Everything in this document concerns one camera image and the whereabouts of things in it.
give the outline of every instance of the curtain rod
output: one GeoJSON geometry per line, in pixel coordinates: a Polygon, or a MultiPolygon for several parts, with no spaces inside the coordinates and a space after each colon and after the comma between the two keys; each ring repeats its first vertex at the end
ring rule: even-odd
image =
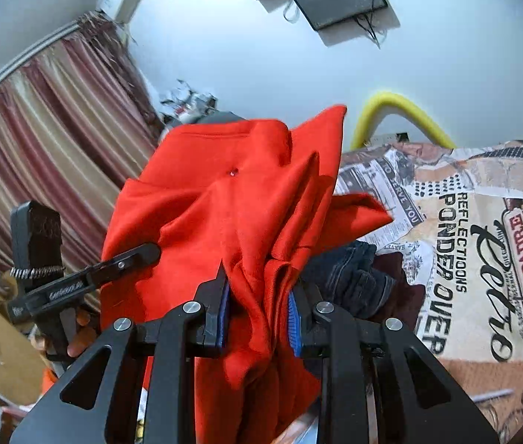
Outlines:
{"type": "Polygon", "coordinates": [[[41,40],[37,41],[36,43],[32,44],[32,46],[19,53],[18,56],[13,58],[9,63],[7,63],[0,69],[0,83],[17,68],[23,65],[27,60],[30,60],[39,52],[41,52],[41,50],[44,50],[45,48],[49,47],[55,41],[58,41],[61,38],[66,37],[70,33],[76,31],[78,28],[79,24],[76,21],[71,21],[71,23],[61,26],[56,31],[50,33],[44,38],[41,38],[41,40]]]}

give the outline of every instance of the red fabric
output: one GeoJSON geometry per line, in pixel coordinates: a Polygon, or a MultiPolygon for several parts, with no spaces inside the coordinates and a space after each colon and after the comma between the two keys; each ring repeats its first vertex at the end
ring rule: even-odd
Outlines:
{"type": "Polygon", "coordinates": [[[103,259],[146,241],[162,255],[137,281],[103,287],[103,326],[162,317],[214,278],[221,259],[227,271],[227,354],[195,366],[198,442],[266,444],[319,392],[290,350],[288,292],[313,252],[391,222],[367,195],[332,196],[345,111],[292,131],[275,120],[177,128],[121,191],[103,259]]]}

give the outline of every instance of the wooden board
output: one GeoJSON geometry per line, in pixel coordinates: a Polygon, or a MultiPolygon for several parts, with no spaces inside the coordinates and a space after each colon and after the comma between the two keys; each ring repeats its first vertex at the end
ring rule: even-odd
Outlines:
{"type": "Polygon", "coordinates": [[[33,404],[44,367],[39,352],[0,315],[0,396],[20,406],[33,404]]]}

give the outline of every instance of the triangular cutout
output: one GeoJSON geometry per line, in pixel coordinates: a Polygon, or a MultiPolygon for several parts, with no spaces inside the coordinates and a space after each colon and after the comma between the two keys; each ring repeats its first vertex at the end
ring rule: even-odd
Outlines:
{"type": "Polygon", "coordinates": [[[422,409],[450,401],[450,393],[432,372],[418,353],[411,347],[404,351],[413,381],[415,395],[422,409]]]}
{"type": "Polygon", "coordinates": [[[109,347],[103,347],[97,352],[60,393],[60,399],[67,404],[91,410],[95,406],[110,355],[109,347]]]}

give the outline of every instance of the yellow object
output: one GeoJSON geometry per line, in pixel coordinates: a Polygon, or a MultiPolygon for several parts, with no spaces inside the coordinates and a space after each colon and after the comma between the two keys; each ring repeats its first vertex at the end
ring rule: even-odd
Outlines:
{"type": "Polygon", "coordinates": [[[364,145],[372,130],[377,112],[385,106],[393,106],[403,111],[433,143],[445,148],[457,148],[450,137],[420,107],[396,93],[379,91],[370,98],[362,110],[352,137],[352,150],[364,145]]]}

